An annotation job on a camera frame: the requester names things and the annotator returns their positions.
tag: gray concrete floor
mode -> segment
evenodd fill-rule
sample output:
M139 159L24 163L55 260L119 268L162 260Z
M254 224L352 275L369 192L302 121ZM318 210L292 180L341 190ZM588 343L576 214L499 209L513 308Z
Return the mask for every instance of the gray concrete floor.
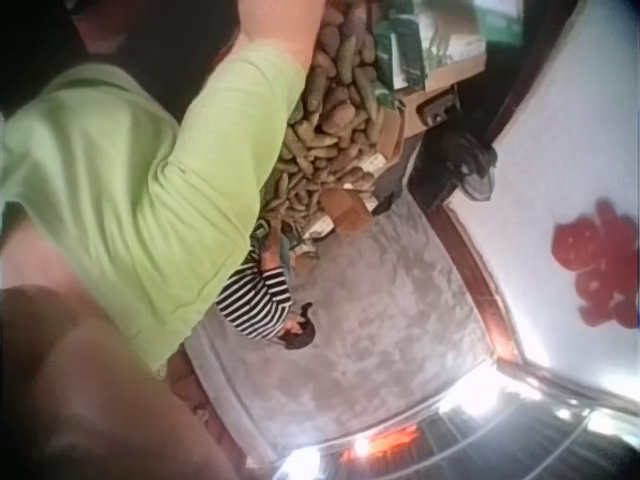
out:
M315 305L307 349L243 338L215 311L186 344L256 463L389 419L490 354L460 277L408 194L365 232L322 242L320 255L292 284L298 302Z

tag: white wall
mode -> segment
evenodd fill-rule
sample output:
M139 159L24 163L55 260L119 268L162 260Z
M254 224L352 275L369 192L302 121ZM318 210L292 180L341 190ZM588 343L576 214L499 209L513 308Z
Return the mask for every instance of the white wall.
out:
M640 400L638 330L586 327L574 275L550 253L554 225L600 197L637 218L637 18L622 2L587 0L573 21L494 145L493 199L456 194L450 206L494 275L528 359Z

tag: skin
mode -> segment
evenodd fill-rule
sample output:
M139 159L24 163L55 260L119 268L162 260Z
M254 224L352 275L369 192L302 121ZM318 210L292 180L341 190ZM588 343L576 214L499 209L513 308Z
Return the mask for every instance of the skin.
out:
M282 217L280 213L274 212L267 215L271 230L269 236L265 242L265 247L260 254L260 268L265 270L271 270L280 266L280 236L282 229ZM284 322L280 331L276 336L280 336L284 333L302 333L302 328L298 324L298 315L290 313L287 320Z
M306 71L323 7L324 0L239 0L230 55L267 41ZM7 235L0 262L3 420L24 437L44 478L236 478L29 218Z

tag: black hair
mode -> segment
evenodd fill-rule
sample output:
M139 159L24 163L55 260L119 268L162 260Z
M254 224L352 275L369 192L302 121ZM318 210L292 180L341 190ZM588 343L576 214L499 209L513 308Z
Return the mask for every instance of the black hair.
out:
M300 308L300 316L304 319L304 322L299 322L298 325L300 325L302 333L286 332L278 337L284 342L285 350L300 350L313 343L316 338L316 326L309 318L311 307L313 307L313 303L307 302Z

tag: black and white striped shirt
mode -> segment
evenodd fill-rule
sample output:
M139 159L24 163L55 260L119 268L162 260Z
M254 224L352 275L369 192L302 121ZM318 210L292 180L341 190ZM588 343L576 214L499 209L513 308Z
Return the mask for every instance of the black and white striped shirt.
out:
M260 255L251 250L229 277L216 305L222 316L249 338L272 338L291 309L282 267L260 271Z

